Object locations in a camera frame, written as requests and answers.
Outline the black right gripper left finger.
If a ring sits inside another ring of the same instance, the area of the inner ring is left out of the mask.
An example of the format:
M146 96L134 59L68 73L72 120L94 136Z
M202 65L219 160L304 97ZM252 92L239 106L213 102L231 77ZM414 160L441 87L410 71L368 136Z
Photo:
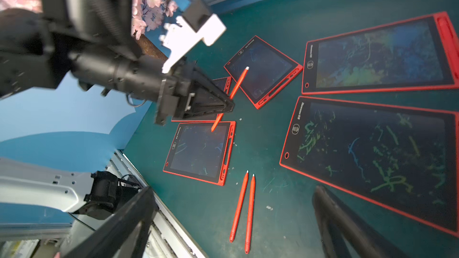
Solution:
M66 258L141 258L158 212L154 191L144 188Z

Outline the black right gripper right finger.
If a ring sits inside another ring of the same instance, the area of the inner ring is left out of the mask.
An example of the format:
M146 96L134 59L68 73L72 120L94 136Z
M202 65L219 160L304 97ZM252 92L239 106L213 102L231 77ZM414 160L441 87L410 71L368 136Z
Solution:
M406 258L351 208L322 185L315 187L312 203L327 258L349 258L350 244L361 258Z

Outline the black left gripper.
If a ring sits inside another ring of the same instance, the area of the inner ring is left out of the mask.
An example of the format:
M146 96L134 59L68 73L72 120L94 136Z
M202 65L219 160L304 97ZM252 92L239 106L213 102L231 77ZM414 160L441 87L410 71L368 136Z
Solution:
M164 62L154 59L154 122L165 125L168 117L184 112L184 118L232 112L235 103L197 67L197 61L181 58L168 73Z

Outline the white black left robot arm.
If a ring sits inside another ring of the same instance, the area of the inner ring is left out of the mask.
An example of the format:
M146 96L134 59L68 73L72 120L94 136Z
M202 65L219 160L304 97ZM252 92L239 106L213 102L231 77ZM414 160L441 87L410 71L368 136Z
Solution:
M163 25L162 61L131 36L132 0L41 0L42 12L1 12L1 98L30 88L56 89L73 74L83 90L95 85L157 104L155 123L233 111L234 102L186 53L212 45L226 30L203 0L192 0L174 24Z

